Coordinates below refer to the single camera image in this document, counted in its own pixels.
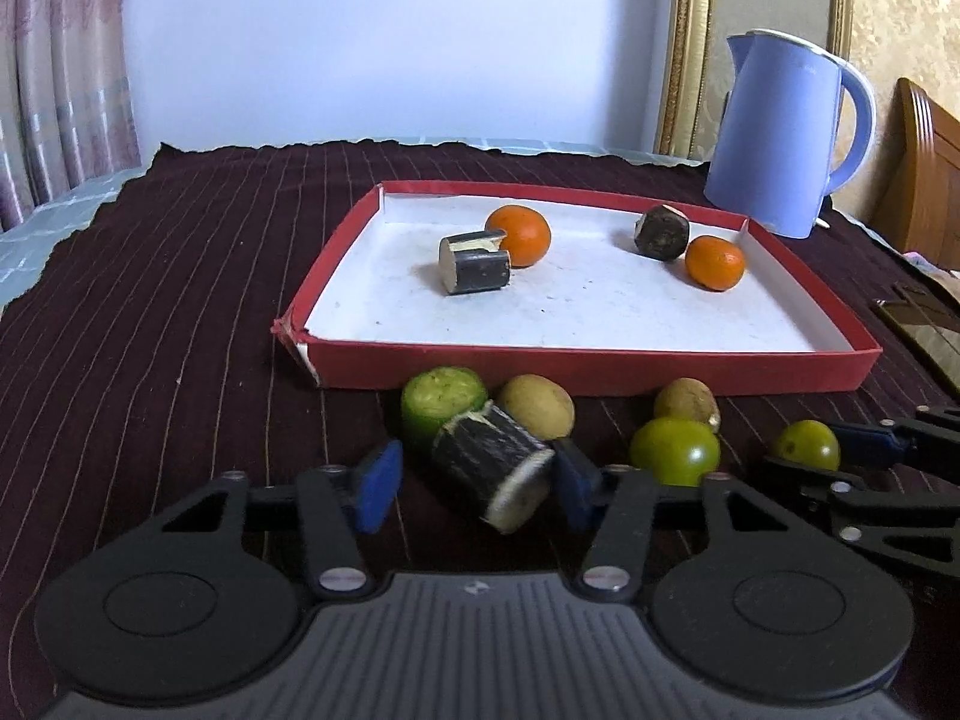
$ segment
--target curtain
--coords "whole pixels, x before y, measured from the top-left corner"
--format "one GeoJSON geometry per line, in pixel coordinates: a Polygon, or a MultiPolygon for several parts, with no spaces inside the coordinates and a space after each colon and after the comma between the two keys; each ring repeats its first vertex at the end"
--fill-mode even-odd
{"type": "Polygon", "coordinates": [[[122,0],[0,0],[0,224],[140,164],[122,0]]]}

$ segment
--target kettle lid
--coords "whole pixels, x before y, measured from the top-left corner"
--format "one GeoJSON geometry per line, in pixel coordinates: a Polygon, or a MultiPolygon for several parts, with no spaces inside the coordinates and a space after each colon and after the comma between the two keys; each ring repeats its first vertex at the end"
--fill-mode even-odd
{"type": "Polygon", "coordinates": [[[747,31],[748,35],[769,35],[770,37],[776,37],[781,40],[785,40],[789,43],[793,43],[796,46],[803,46],[805,49],[811,50],[816,53],[816,55],[822,56],[825,59],[829,59],[832,62],[836,62],[838,65],[846,65],[843,59],[838,56],[833,55],[827,49],[818,46],[816,43],[812,43],[808,40],[803,40],[796,35],[788,34],[787,32],[779,32],[776,29],[749,29],[747,31]]]}

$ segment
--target red tray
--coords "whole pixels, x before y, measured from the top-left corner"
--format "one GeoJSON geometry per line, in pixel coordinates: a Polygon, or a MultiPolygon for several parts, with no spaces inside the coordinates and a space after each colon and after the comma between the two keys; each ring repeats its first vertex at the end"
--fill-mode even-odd
{"type": "Polygon", "coordinates": [[[736,241],[747,274],[712,293],[683,262],[635,253],[634,222],[661,201],[601,191],[387,181],[355,204],[272,331],[319,386],[392,389],[435,365],[488,386],[539,373],[570,394],[630,395],[680,376],[716,394],[849,391],[880,346],[777,238],[738,214],[671,203],[693,236],[736,241]],[[543,213],[553,242],[503,290],[449,296],[440,238],[500,205],[543,213]]]}

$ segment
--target white logo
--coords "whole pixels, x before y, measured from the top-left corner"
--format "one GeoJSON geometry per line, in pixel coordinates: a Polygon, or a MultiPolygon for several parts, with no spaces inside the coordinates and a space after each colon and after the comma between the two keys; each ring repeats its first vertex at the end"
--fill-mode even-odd
{"type": "Polygon", "coordinates": [[[480,581],[477,579],[469,584],[465,584],[464,590],[473,596],[483,595],[486,592],[490,592],[490,585],[487,584],[486,581],[480,581]]]}

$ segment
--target cut eggplant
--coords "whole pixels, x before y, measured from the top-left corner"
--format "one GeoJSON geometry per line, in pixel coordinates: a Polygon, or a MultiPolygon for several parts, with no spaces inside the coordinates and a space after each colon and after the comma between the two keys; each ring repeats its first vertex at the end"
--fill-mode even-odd
{"type": "Polygon", "coordinates": [[[651,208],[634,226],[634,243],[644,257],[676,260],[690,243],[690,220],[676,208],[651,208]]]}
{"type": "Polygon", "coordinates": [[[531,436],[493,401],[440,428],[432,460],[476,504],[480,518],[512,533],[549,494],[553,449],[531,436]]]}
{"type": "Polygon", "coordinates": [[[449,295],[499,290],[510,283],[510,253],[500,249],[504,230],[482,230],[440,239],[440,279],[449,295]]]}

